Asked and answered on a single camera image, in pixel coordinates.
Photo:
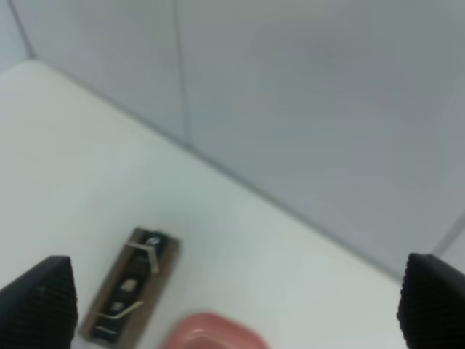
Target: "pink bowl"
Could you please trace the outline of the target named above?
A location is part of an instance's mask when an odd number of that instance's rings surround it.
[[[249,329],[211,313],[181,320],[162,349],[267,349]]]

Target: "white table surface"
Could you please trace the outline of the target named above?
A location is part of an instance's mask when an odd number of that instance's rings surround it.
[[[212,310],[274,349],[405,348],[400,285],[42,63],[0,76],[0,286],[73,261],[83,315],[137,226],[182,240],[139,342]]]

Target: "gray wall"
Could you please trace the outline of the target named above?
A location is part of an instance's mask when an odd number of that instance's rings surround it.
[[[15,4],[40,58],[391,273],[460,233],[463,0]]]
[[[0,73],[25,60],[28,50],[7,0],[0,0]]]

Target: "pink plastic container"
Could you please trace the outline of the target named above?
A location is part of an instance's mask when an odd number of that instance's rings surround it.
[[[161,349],[267,349],[249,329],[211,313],[181,320]]]

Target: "metal clip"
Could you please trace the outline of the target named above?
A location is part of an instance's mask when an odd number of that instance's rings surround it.
[[[158,274],[160,268],[158,267],[158,258],[155,247],[138,244],[137,242],[130,241],[126,244],[127,246],[134,247],[135,249],[143,249],[148,254],[148,260],[150,263],[150,271],[152,274]]]
[[[104,313],[97,313],[97,315],[102,316],[103,318],[109,318],[110,320],[118,320],[119,318],[122,318],[126,314],[131,313],[134,309],[140,307],[142,304],[144,304],[143,301],[135,302],[133,305],[131,305],[130,307],[127,307],[126,309],[124,309],[123,311],[121,311],[120,313],[118,313],[118,314],[116,314],[114,316],[109,316],[109,315],[104,314]]]

